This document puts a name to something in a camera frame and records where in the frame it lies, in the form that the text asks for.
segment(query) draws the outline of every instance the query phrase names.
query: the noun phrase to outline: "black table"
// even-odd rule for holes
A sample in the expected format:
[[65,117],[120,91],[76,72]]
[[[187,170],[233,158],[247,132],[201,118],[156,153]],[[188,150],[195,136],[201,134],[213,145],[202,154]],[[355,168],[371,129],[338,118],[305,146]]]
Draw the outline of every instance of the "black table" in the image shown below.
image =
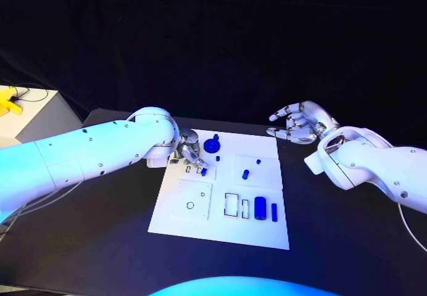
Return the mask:
[[[86,125],[127,115],[99,109]],[[266,135],[264,126],[176,121],[182,128]],[[312,174],[303,159],[316,145],[277,145],[290,251],[149,233],[165,168],[149,169],[142,161],[86,181],[18,219],[0,242],[0,284],[146,295],[192,279],[253,276],[342,295],[426,295],[427,253],[406,231],[397,204],[373,185],[344,191],[325,174]],[[427,243],[426,215],[404,212]]]

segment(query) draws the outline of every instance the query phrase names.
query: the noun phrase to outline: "white sorting board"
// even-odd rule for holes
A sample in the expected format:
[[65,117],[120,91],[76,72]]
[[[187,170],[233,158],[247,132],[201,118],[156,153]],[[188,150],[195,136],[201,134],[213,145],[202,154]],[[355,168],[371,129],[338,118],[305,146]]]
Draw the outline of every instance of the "white sorting board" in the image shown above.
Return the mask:
[[[169,165],[164,177],[149,232],[289,250],[288,219],[277,142],[273,137],[195,130],[208,174],[195,167]],[[204,142],[220,135],[221,149],[210,154]],[[249,179],[243,171],[250,170]],[[224,215],[226,193],[239,194],[239,217]],[[254,199],[267,199],[267,219],[254,219]],[[243,218],[249,200],[250,218]],[[277,204],[277,222],[272,204]]]

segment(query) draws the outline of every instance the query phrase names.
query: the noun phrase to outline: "black curtain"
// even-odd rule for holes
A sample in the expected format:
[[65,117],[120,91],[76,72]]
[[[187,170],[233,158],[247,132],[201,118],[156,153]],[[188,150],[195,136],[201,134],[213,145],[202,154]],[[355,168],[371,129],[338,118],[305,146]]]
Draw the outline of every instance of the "black curtain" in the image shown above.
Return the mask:
[[312,100],[426,148],[423,13],[393,0],[3,0],[0,83],[58,89],[83,117],[156,105],[267,125]]

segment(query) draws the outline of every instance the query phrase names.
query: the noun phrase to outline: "yellow object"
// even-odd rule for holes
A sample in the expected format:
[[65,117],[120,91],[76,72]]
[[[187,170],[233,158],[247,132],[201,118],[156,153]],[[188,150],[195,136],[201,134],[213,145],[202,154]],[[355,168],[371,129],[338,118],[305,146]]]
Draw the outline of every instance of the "yellow object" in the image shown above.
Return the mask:
[[15,114],[22,114],[22,107],[12,103],[11,98],[15,93],[15,88],[0,91],[0,116],[12,111]]

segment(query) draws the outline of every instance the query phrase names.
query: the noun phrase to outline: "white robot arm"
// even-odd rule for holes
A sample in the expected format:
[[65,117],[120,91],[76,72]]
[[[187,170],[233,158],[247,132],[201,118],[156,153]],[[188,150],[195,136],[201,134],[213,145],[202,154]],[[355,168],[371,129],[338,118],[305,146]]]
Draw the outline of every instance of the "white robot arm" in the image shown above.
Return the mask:
[[365,128],[341,127],[325,109],[306,101],[280,109],[270,120],[288,116],[288,129],[269,128],[267,133],[298,144],[319,137],[318,151],[306,164],[318,175],[325,172],[345,190],[373,183],[391,200],[427,213],[427,151],[394,147]]
[[0,149],[0,222],[34,199],[148,159],[165,167],[178,149],[188,162],[208,168],[194,147],[197,133],[179,130],[165,109],[140,109],[116,120],[48,139]]

